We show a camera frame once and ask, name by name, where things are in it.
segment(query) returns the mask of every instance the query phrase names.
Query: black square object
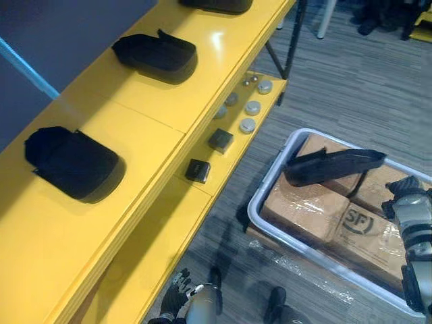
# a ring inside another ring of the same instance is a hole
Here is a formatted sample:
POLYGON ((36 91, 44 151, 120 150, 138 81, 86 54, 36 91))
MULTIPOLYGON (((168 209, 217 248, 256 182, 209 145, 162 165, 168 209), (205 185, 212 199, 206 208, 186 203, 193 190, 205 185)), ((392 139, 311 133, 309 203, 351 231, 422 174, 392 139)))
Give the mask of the black square object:
POLYGON ((186 171, 186 178, 191 181, 197 181, 205 184, 209 172, 209 162, 191 159, 189 162, 188 171, 186 171))
POLYGON ((216 129, 213 135, 209 139, 209 145, 212 149, 224 154, 230 144, 233 141, 233 134, 226 132, 225 130, 221 130, 220 128, 216 129))

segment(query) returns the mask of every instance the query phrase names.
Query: gray wall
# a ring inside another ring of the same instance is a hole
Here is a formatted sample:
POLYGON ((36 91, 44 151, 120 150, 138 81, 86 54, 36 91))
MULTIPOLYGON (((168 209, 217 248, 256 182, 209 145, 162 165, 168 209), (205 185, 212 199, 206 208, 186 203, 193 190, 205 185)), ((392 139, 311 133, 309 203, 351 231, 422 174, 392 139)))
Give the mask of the gray wall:
MULTIPOLYGON (((0 36, 61 92, 157 0, 0 0, 0 36)), ((49 103, 0 57, 0 151, 49 103)))

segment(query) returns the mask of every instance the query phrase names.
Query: robotic hand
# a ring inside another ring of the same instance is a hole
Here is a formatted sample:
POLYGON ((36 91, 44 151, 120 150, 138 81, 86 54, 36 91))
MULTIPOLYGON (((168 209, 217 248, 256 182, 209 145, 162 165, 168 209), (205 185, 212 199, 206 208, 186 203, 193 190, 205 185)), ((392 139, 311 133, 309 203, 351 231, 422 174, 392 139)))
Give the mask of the robotic hand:
POLYGON ((199 285, 191 290, 188 287, 191 282, 189 275, 190 272, 183 269, 173 278, 162 299, 160 317, 152 319, 148 324, 185 323, 184 319, 176 319, 178 312, 193 295, 203 289, 203 285, 199 285))
POLYGON ((406 303, 432 323, 432 189, 423 190, 414 176, 386 187, 394 199, 382 204, 383 211, 398 225, 406 251, 402 267, 406 303))

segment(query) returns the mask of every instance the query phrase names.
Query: white plastic tray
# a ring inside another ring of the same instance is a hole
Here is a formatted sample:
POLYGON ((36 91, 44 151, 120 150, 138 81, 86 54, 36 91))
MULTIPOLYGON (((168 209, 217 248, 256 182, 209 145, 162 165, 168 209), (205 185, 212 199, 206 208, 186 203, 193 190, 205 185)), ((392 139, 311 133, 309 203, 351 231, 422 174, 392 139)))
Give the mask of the white plastic tray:
MULTIPOLYGON (((364 278, 363 276, 355 273, 353 270, 343 266, 337 261, 332 260, 326 254, 318 250, 315 250, 314 248, 311 248, 307 244, 281 231, 279 228, 270 224, 265 219, 261 218, 261 216, 259 215, 261 211, 261 207, 263 206, 263 203, 269 191, 272 189, 276 179, 281 174, 283 166, 289 159, 291 159, 292 155, 303 145, 304 141, 307 139, 309 134, 318 134, 330 138, 352 149, 361 149, 361 147, 358 147, 356 145, 344 142, 343 140, 334 138, 332 136, 308 128, 302 128, 291 133, 290 137, 285 143, 285 146, 280 150, 275 161, 270 167, 270 170, 267 172, 258 190, 255 192, 254 196, 252 197, 252 200, 249 202, 248 215, 250 220, 253 222, 255 226, 257 226, 260 230, 265 232, 268 236, 271 236, 278 242, 281 242, 286 246, 289 246, 296 252, 300 253, 306 259, 330 270, 332 273, 336 274, 337 276, 369 291, 376 297, 397 307, 398 309, 405 312, 406 314, 412 315, 413 317, 424 317, 423 314, 414 312, 410 307, 408 307, 404 299, 400 298, 399 296, 396 296, 395 294, 378 286, 377 284, 371 282, 370 280, 364 278)), ((429 177, 421 172, 406 167, 405 165, 402 165, 400 163, 397 163, 389 159, 385 159, 384 163, 395 169, 403 171, 404 173, 417 176, 420 180, 424 182, 432 183, 432 177, 429 177)))

